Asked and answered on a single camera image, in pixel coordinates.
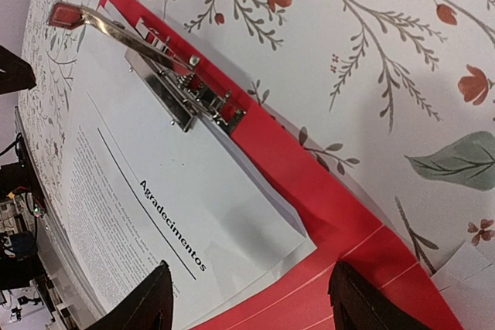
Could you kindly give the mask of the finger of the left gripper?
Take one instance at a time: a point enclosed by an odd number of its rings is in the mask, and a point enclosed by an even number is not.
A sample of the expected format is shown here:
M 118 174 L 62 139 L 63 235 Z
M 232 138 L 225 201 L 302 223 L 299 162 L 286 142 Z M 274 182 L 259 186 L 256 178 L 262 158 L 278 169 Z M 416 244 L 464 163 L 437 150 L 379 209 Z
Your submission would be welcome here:
M 36 86 L 36 77 L 29 63 L 0 46 L 0 94 L 30 90 Z

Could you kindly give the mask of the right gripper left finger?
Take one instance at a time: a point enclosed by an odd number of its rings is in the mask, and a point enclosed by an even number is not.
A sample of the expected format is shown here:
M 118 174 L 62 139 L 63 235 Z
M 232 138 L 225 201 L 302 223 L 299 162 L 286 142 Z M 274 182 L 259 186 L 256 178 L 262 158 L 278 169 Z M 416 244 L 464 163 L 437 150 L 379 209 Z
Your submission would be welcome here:
M 170 330 L 173 303 L 169 265 L 162 260 L 119 305 L 87 330 Z

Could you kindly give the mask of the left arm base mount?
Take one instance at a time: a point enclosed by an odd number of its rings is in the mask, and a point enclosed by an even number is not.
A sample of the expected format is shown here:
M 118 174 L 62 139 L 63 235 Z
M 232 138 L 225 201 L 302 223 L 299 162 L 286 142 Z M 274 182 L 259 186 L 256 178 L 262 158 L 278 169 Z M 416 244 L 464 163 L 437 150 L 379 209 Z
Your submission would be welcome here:
M 1 167 L 1 306 L 19 323 L 26 307 L 51 312 L 54 305 L 38 245 L 46 200 L 21 134 L 1 154 L 9 151 L 17 161 Z

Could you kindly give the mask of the metal folder clip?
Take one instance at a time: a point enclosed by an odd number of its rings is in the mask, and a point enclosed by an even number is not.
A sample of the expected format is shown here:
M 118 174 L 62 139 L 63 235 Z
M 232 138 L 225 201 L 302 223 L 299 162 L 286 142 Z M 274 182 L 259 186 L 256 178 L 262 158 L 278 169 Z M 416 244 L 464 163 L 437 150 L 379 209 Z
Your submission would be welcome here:
M 234 103 L 230 90 L 220 94 L 194 71 L 200 61 L 198 56 L 191 56 L 189 62 L 184 63 L 127 30 L 120 22 L 84 5 L 56 2 L 48 25 L 67 30 L 92 26 L 126 46 L 125 59 L 131 70 L 160 101 L 171 123 L 184 132 L 198 117 L 205 117 L 230 135 L 246 115 L 246 111 Z

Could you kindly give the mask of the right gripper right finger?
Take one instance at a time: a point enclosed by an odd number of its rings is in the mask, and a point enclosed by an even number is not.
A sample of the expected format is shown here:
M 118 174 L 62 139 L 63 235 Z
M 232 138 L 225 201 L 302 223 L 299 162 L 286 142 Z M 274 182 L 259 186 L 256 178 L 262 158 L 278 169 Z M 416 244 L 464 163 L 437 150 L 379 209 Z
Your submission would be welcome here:
M 336 329 L 415 329 L 416 319 L 387 299 L 347 262 L 339 261 L 329 279 Z

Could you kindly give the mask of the printed white paper sheets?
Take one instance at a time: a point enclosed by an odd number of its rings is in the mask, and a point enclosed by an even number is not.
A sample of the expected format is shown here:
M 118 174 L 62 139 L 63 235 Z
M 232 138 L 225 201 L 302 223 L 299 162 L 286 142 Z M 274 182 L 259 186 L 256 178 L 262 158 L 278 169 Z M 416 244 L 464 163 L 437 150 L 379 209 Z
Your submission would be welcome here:
M 182 131 L 123 45 L 84 32 L 60 193 L 70 244 L 106 311 L 166 262 L 174 325 L 185 328 L 315 250 L 295 209 L 229 139 L 203 121 Z

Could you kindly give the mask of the red file folder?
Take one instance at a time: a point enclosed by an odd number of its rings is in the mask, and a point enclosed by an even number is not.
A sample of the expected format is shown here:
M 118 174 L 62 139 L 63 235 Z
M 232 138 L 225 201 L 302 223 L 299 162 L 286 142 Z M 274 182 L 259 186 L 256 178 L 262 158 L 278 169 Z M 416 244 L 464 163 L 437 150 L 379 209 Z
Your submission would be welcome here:
M 316 250 L 281 280 L 203 324 L 205 329 L 331 329 L 337 307 L 329 278 L 351 264 L 401 310 L 431 329 L 460 323 L 402 240 L 329 174 L 299 141 L 212 62 L 197 74 L 216 92 L 231 91 L 245 117 L 234 143 L 297 210 Z

